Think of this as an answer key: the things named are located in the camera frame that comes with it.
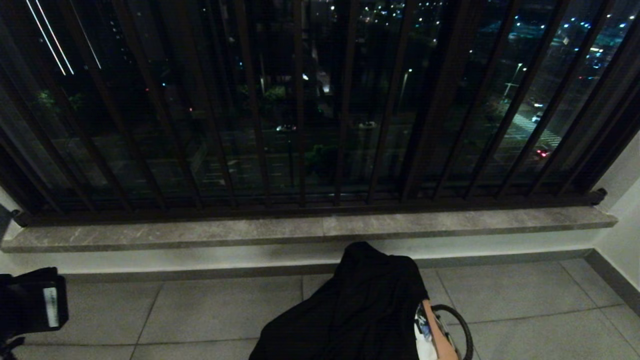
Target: gray stone ledge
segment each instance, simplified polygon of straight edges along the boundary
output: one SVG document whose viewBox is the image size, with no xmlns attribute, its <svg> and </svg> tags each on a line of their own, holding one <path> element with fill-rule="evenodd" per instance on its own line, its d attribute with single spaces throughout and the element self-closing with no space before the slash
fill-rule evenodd
<svg viewBox="0 0 640 360">
<path fill-rule="evenodd" d="M 541 233 L 612 227 L 589 206 L 127 225 L 28 227 L 3 240 L 19 252 L 93 252 Z"/>
</svg>

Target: white wall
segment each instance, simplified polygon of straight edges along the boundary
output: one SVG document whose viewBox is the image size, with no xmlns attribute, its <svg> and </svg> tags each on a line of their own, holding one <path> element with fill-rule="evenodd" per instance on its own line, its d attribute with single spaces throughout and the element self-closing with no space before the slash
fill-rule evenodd
<svg viewBox="0 0 640 360">
<path fill-rule="evenodd" d="M 595 248 L 640 290 L 640 134 L 602 177 L 609 192 L 600 208 L 620 222 L 596 239 Z"/>
<path fill-rule="evenodd" d="M 553 233 L 460 236 L 409 240 L 378 240 L 371 245 L 387 254 L 414 259 L 518 254 L 590 249 L 605 229 Z M 212 247 L 199 249 L 137 250 L 62 254 L 2 254 L 0 266 L 19 272 L 57 266 L 66 274 L 199 270 L 256 266 L 338 263 L 348 242 Z"/>
<path fill-rule="evenodd" d="M 9 196 L 2 186 L 0 186 L 0 205 L 4 206 L 9 211 L 22 211 L 22 208 Z"/>
</svg>

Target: car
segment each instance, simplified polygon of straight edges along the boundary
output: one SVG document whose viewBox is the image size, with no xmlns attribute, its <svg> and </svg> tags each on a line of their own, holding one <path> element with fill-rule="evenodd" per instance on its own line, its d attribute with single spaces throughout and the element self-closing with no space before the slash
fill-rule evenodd
<svg viewBox="0 0 640 360">
<path fill-rule="evenodd" d="M 544 108 L 545 105 L 538 99 L 536 99 L 535 97 L 530 97 L 529 100 L 527 101 L 527 104 L 529 106 L 533 106 L 534 108 Z"/>
<path fill-rule="evenodd" d="M 375 129 L 378 124 L 375 121 L 365 121 L 358 124 L 359 129 Z"/>
<path fill-rule="evenodd" d="M 278 127 L 276 127 L 276 131 L 280 132 L 280 133 L 292 133 L 296 130 L 296 126 L 293 124 L 288 124 L 288 125 L 280 125 Z"/>
<path fill-rule="evenodd" d="M 539 111 L 537 114 L 533 115 L 533 117 L 531 118 L 531 121 L 538 122 L 540 121 L 540 119 L 542 119 L 542 111 Z"/>
<path fill-rule="evenodd" d="M 546 146 L 539 146 L 536 149 L 536 157 L 538 159 L 544 159 L 551 155 L 551 150 L 549 150 Z"/>
</svg>

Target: white label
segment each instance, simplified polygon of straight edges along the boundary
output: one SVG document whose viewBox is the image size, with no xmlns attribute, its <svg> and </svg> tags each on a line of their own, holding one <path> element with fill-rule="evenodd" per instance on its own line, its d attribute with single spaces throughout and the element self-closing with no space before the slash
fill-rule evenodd
<svg viewBox="0 0 640 360">
<path fill-rule="evenodd" d="M 44 303 L 47 307 L 47 320 L 49 327 L 58 327 L 58 291 L 56 288 L 42 289 L 44 292 Z"/>
</svg>

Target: baseboard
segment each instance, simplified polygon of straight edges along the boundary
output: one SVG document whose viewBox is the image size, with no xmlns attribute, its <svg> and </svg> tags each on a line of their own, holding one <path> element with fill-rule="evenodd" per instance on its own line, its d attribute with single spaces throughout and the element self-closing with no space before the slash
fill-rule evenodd
<svg viewBox="0 0 640 360">
<path fill-rule="evenodd" d="M 532 263 L 535 261 L 560 261 L 583 258 L 592 249 L 531 252 L 523 254 L 500 254 L 485 256 L 462 256 L 454 258 L 415 259 L 420 268 L 445 268 L 455 266 L 503 265 Z M 264 277 L 331 274 L 338 263 L 265 266 L 253 268 L 221 268 L 202 270 L 177 270 L 158 272 L 120 272 L 108 274 L 63 274 L 69 282 L 142 282 L 142 281 L 186 281 L 204 279 L 228 279 L 233 277 Z"/>
<path fill-rule="evenodd" d="M 640 316 L 640 291 L 622 275 L 599 251 L 593 249 L 584 259 L 600 277 Z"/>
</svg>

